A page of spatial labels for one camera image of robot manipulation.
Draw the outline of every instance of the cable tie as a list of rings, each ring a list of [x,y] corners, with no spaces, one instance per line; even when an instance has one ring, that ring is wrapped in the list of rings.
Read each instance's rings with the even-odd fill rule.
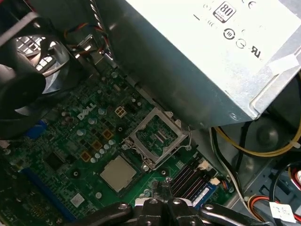
[[[293,145],[294,148],[300,148],[301,147],[301,145],[296,141],[290,140],[290,144]]]

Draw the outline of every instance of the dell logo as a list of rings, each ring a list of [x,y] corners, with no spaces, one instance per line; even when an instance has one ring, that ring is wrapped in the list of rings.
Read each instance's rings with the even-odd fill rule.
[[[88,115],[94,108],[96,108],[96,105],[94,104],[89,104],[89,106],[87,106],[83,111],[82,113],[79,113],[78,114],[78,119],[79,120],[83,120],[85,118],[86,115]]]

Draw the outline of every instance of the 80 plus logo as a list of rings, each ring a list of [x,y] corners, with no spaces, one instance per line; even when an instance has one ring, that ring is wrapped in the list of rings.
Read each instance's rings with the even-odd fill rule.
[[[223,2],[213,13],[222,23],[227,22],[236,12],[236,9],[228,2]]]

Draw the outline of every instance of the integrated circuit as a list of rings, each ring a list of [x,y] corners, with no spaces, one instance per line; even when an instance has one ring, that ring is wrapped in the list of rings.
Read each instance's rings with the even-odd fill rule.
[[[113,137],[113,134],[112,134],[112,132],[109,129],[106,129],[103,132],[103,136],[104,136],[104,138],[106,138],[107,140],[109,140],[109,139],[111,139]]]
[[[100,176],[118,193],[131,183],[136,173],[136,170],[119,155],[105,166]]]
[[[88,152],[84,151],[81,155],[80,155],[81,159],[85,162],[88,162],[91,159],[91,156]]]
[[[57,171],[64,164],[63,160],[55,152],[52,152],[44,161],[54,171]]]
[[[95,150],[99,150],[101,147],[102,147],[102,143],[100,143],[98,140],[94,141],[93,144],[92,144],[92,147],[95,149]]]

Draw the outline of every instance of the white wire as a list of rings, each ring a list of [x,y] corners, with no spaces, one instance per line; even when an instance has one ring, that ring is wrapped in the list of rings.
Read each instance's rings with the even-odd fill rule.
[[[249,213],[253,216],[253,213],[251,212],[251,210],[248,208],[246,202],[245,202],[245,199],[243,197],[243,194],[241,194],[241,192],[239,191],[239,187],[238,187],[238,184],[237,184],[237,181],[235,180],[235,177],[233,176],[233,174],[231,173],[231,171],[228,169],[228,167],[225,165],[225,163],[223,163],[223,161],[220,159],[219,155],[216,154],[215,152],[215,148],[213,146],[213,137],[212,137],[212,132],[211,132],[211,128],[209,129],[209,135],[210,135],[210,144],[211,144],[211,148],[212,148],[212,151],[213,153],[215,154],[215,156],[217,157],[218,161],[221,163],[221,165],[225,168],[225,170],[227,171],[228,175],[230,176],[233,184],[234,184],[234,187],[238,193],[238,196],[241,200],[241,202],[243,203],[244,207],[249,211]]]

